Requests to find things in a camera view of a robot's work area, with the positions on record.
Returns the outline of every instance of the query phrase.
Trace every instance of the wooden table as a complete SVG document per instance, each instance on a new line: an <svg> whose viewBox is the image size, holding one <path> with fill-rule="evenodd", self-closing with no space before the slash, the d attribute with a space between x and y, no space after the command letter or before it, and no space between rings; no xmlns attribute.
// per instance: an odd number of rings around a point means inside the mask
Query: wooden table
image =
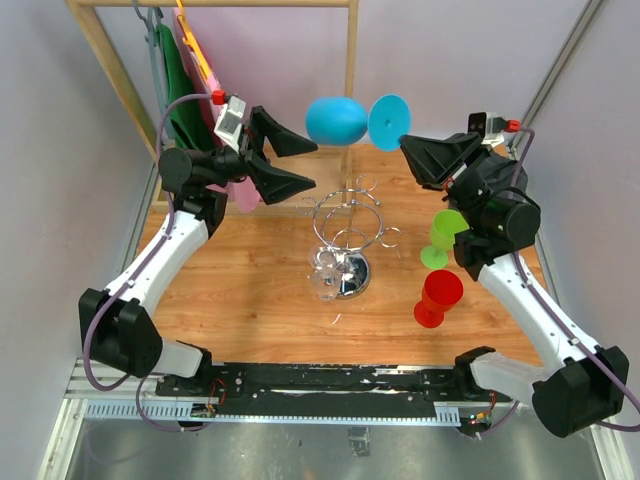
<svg viewBox="0 0 640 480"><path fill-rule="evenodd" d="M309 217L228 217L162 298L153 317L161 334L206 347L218 361L439 365L489 345L539 363L514 320L453 255L448 268L464 283L463 299L440 327L416 323L413 307L429 273L419 253L445 206L442 195L416 185L400 152L362 145L353 155L354 176L378 179L385 222L404 232L399 249L375 244L366 251L372 281L361 296L329 303L315 296L307 254L318 240ZM149 216L141 245L163 219ZM542 281L534 250L524 257Z"/></svg>

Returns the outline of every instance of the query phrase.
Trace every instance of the gray wall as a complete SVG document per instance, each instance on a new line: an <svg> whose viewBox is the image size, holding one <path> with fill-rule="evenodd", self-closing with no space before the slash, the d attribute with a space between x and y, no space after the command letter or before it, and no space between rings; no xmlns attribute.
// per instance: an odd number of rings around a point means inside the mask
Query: gray wall
<svg viewBox="0 0 640 480"><path fill-rule="evenodd" d="M461 131L472 111L520 117L585 3L362 0L355 97L369 108L381 95L403 95L415 134ZM265 105L289 128L304 133L309 104L344 92L345 10L187 12L223 86ZM100 15L157 118L142 23L130 8Z"/></svg>
<svg viewBox="0 0 640 480"><path fill-rule="evenodd" d="M64 2L6 3L0 39L0 465L31 479L151 160Z"/></svg>
<svg viewBox="0 0 640 480"><path fill-rule="evenodd" d="M542 242L562 306L620 346L640 394L640 3L607 2L534 123L527 160ZM637 424L629 402L620 421ZM640 474L640 435L626 434Z"/></svg>

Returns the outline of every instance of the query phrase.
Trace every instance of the wooden frame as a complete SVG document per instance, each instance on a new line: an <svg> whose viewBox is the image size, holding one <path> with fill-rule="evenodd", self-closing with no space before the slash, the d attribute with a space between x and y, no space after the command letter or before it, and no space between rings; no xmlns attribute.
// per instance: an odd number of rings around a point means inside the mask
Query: wooden frame
<svg viewBox="0 0 640 480"><path fill-rule="evenodd" d="M118 97L124 104L125 109L131 116L133 123L142 137L145 147L156 161L155 154L155 138L156 128L147 112L136 88L124 68L118 54L109 39L107 32L96 12L97 7L128 7L131 6L131 0L66 0L71 13L76 18L78 25L82 29L89 45L93 49L100 65L104 69L107 77L111 81ZM344 95L353 97L353 86L355 76L356 63L356 38L358 28L358 6L359 0L183 0L185 7L327 7L327 8L346 8L348 10L347 19L347 62L344 80ZM173 7L176 6L175 0L138 0L141 7ZM327 151L331 151L332 162L327 163ZM332 181L330 178L317 180L318 185L330 185L326 192L312 192L312 195L324 196L333 190L344 188L352 184L352 166L349 148L342 148L339 151L335 149L324 150L318 154L322 158L325 165L330 165L336 171L339 171L339 182ZM297 173L305 174L300 169L296 169ZM341 203L345 198L337 199ZM296 207L305 205L300 201L300 196L283 202L275 207L258 207L257 214L282 215L296 212ZM166 209L166 203L159 200L154 195L152 207L156 210Z"/></svg>

